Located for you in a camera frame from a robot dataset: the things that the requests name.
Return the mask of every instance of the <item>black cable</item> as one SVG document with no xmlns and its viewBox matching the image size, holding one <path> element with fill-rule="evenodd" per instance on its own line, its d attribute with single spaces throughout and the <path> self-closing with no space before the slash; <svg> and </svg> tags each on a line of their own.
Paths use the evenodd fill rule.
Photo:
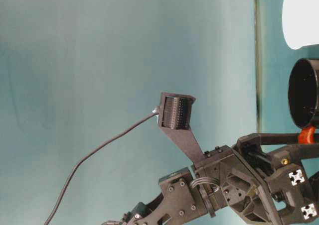
<svg viewBox="0 0 319 225">
<path fill-rule="evenodd" d="M 58 200 L 56 201 L 56 204 L 50 214 L 50 216 L 48 217 L 48 219 L 45 221 L 44 225 L 48 225 L 50 223 L 50 221 L 52 220 L 53 216 L 55 215 L 56 211 L 59 208 L 59 205 L 62 201 L 62 198 L 64 196 L 64 193 L 67 189 L 67 187 L 69 186 L 69 183 L 74 175 L 74 173 L 76 172 L 76 170 L 79 168 L 79 166 L 85 161 L 87 160 L 89 157 L 91 157 L 91 155 L 95 154 L 97 151 L 99 151 L 100 149 L 102 149 L 104 146 L 106 146 L 107 144 L 111 143 L 112 141 L 122 137 L 123 135 L 127 134 L 128 132 L 130 132 L 132 129 L 134 129 L 135 127 L 137 127 L 138 125 L 142 124 L 143 122 L 145 122 L 146 120 L 152 118 L 153 116 L 159 114 L 158 111 L 155 109 L 153 111 L 152 114 L 149 114 L 147 117 L 141 119 L 140 121 L 136 122 L 135 124 L 133 124 L 131 127 L 129 127 L 128 129 L 124 130 L 122 133 L 116 135 L 115 137 L 109 139 L 108 141 L 105 141 L 103 144 L 99 145 L 98 147 L 96 147 L 94 150 L 92 150 L 90 153 L 88 153 L 87 155 L 85 155 L 79 162 L 77 162 L 77 164 L 73 167 L 69 177 L 67 178 L 61 192 L 60 195 L 58 197 Z"/>
</svg>

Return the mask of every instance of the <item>wire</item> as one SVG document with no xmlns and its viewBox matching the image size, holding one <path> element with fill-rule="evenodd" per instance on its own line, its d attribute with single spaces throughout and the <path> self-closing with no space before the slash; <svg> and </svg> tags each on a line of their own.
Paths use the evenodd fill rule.
<svg viewBox="0 0 319 225">
<path fill-rule="evenodd" d="M 219 190 L 220 182 L 219 182 L 219 179 L 216 179 L 216 178 L 200 177 L 191 181 L 189 185 L 191 189 L 194 189 L 196 188 L 197 185 L 200 185 L 200 184 L 213 185 L 214 192 L 217 192 Z"/>
<path fill-rule="evenodd" d="M 66 182 L 65 182 L 65 184 L 64 184 L 64 186 L 63 186 L 63 188 L 62 188 L 62 190 L 61 190 L 61 192 L 60 192 L 60 195 L 59 195 L 59 197 L 58 197 L 58 199 L 57 199 L 57 201 L 56 201 L 56 204 L 55 204 L 55 206 L 54 206 L 54 208 L 53 208 L 53 210 L 52 210 L 50 216 L 49 216 L 48 219 L 45 221 L 44 225 L 48 225 L 48 224 L 51 222 L 53 216 L 55 215 L 56 211 L 57 211 L 58 208 L 59 208 L 59 205 L 60 205 L 60 203 L 61 203 L 61 201 L 62 201 L 62 198 L 63 198 L 63 196 L 64 196 L 64 193 L 65 193 L 67 187 L 69 186 L 69 183 L 70 183 L 70 181 L 71 181 L 71 179 L 72 179 L 74 173 L 76 172 L 76 170 L 79 168 L 79 166 L 80 166 L 85 160 L 87 160 L 89 157 L 91 157 L 91 156 L 92 156 L 93 154 L 95 154 L 97 151 L 99 151 L 100 149 L 102 149 L 104 146 L 106 146 L 106 145 L 108 145 L 109 143 L 111 143 L 112 141 L 114 141 L 114 140 L 116 140 L 116 139 L 122 137 L 123 135 L 127 134 L 127 133 L 130 132 L 132 129 L 134 129 L 135 127 L 139 126 L 140 124 L 142 124 L 142 123 L 145 122 L 146 120 L 148 120 L 148 119 L 150 119 L 150 118 L 152 118 L 153 116 L 158 115 L 158 114 L 159 114 L 159 112 L 158 112 L 158 110 L 157 110 L 157 108 L 156 108 L 156 109 L 153 111 L 152 114 L 149 114 L 149 115 L 146 116 L 145 118 L 143 118 L 143 119 L 141 119 L 140 121 L 136 122 L 136 123 L 133 124 L 131 127 L 129 127 L 128 129 L 124 130 L 122 133 L 116 135 L 115 137 L 109 139 L 108 141 L 105 141 L 104 143 L 102 143 L 101 145 L 99 145 L 98 147 L 96 147 L 94 150 L 92 150 L 90 153 L 88 153 L 87 155 L 85 155 L 79 162 L 77 162 L 77 164 L 73 167 L 73 169 L 72 169 L 72 171 L 71 171 L 69 177 L 67 178 L 67 180 L 66 180 Z"/>
</svg>

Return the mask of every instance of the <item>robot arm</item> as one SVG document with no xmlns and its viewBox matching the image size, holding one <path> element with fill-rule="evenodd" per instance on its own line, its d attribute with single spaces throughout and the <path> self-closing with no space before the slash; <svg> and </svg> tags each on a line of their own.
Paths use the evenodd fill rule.
<svg viewBox="0 0 319 225">
<path fill-rule="evenodd" d="M 246 223 L 288 225 L 318 217 L 319 172 L 308 178 L 302 159 L 319 157 L 319 144 L 298 144 L 298 134 L 254 133 L 237 143 L 202 153 L 189 127 L 195 98 L 162 93 L 158 125 L 193 162 L 159 180 L 162 193 L 138 203 L 120 222 L 104 225 L 180 225 L 211 217 L 226 206 Z M 286 144 L 264 153 L 262 145 Z M 274 200 L 286 207 L 277 210 Z"/>
</svg>

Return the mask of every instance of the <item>screw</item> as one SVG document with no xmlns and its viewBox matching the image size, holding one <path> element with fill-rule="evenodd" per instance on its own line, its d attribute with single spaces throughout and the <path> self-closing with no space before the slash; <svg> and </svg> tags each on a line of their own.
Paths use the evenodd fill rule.
<svg viewBox="0 0 319 225">
<path fill-rule="evenodd" d="M 289 164 L 289 160 L 286 159 L 286 158 L 283 158 L 283 159 L 281 160 L 281 164 L 282 164 L 282 165 L 287 165 L 287 164 Z"/>
</svg>

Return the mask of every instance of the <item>black plastic part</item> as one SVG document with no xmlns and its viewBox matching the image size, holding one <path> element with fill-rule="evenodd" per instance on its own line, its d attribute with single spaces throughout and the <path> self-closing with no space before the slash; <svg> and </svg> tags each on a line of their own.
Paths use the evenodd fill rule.
<svg viewBox="0 0 319 225">
<path fill-rule="evenodd" d="M 293 67 L 289 78 L 290 114 L 296 126 L 319 126 L 318 82 L 319 59 L 302 58 Z"/>
</svg>

